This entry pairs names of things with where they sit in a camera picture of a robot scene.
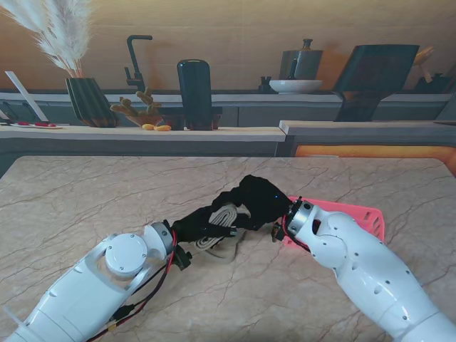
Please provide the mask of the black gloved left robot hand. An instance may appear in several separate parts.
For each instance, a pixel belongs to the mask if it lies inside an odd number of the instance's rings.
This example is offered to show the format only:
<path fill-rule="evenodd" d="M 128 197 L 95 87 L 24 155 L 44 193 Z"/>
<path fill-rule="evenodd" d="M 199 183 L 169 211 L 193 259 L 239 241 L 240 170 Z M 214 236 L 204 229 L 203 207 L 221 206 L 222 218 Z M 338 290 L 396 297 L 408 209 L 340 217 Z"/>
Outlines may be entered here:
<path fill-rule="evenodd" d="M 196 242 L 205 237 L 225 238 L 237 235 L 235 228 L 212 224 L 209 218 L 213 213 L 210 206 L 200 207 L 186 217 L 177 220 L 171 226 L 178 242 Z"/>

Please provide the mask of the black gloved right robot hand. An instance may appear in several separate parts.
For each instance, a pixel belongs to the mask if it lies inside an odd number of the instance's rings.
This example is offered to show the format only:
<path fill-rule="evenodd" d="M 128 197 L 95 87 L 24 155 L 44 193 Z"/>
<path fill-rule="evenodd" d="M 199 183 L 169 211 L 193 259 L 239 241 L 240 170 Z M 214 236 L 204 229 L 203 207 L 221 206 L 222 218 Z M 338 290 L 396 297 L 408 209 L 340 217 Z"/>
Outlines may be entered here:
<path fill-rule="evenodd" d="M 245 176 L 238 187 L 222 192 L 213 200 L 211 210 L 216 212 L 229 203 L 236 207 L 244 205 L 249 212 L 249 215 L 239 214 L 234 221 L 234 226 L 254 231 L 286 215 L 293 204 L 270 181 L 253 175 Z"/>

